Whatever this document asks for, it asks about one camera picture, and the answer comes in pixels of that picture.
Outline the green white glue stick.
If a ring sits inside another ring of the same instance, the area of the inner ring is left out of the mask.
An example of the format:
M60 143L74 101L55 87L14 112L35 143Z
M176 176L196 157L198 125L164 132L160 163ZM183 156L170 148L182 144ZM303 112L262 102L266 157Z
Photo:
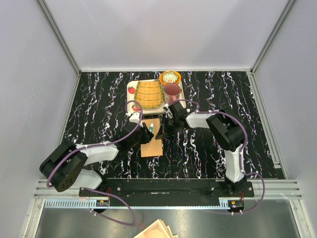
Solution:
M153 131L154 131L154 124L153 124L153 123L150 124L149 131L150 131L151 133L153 133Z

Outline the brown paper envelope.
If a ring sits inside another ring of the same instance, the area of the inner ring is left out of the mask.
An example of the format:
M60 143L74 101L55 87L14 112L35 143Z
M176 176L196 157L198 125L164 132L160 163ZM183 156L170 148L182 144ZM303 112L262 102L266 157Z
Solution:
M141 145L141 157L157 157L163 155L163 144L161 139L155 139L160 127L160 119L144 119L142 120L147 126L150 128L151 124L153 124L153 135L154 137L147 144Z

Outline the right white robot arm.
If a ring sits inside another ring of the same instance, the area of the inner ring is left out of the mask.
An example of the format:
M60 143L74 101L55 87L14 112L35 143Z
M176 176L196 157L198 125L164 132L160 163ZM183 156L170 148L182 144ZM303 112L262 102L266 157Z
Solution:
M164 106L166 111L155 139L172 137L181 128L208 128L218 145L224 150L226 171L224 189L229 196L237 196L247 182L244 170L244 148L248 137L245 126L223 108L218 111L200 112L184 107L181 100Z

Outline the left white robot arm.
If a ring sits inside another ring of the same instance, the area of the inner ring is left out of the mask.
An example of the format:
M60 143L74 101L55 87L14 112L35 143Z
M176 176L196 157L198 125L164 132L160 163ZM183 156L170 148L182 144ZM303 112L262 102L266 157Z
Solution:
M73 185L89 187L95 196L106 193L107 184L101 176L84 167L102 161L112 161L121 152L136 145L148 144L154 138L151 129L144 122L129 122L123 129L105 142L96 144L75 144L63 141L41 163L39 170L47 179L47 187L64 192Z

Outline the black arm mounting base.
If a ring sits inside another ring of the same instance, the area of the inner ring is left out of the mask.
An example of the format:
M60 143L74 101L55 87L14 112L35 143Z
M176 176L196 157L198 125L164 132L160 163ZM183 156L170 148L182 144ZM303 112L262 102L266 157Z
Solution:
M211 197L253 198L250 181L243 181L237 188L223 179L149 179L149 178L108 178L97 191L110 192L116 196L135 194L197 194Z

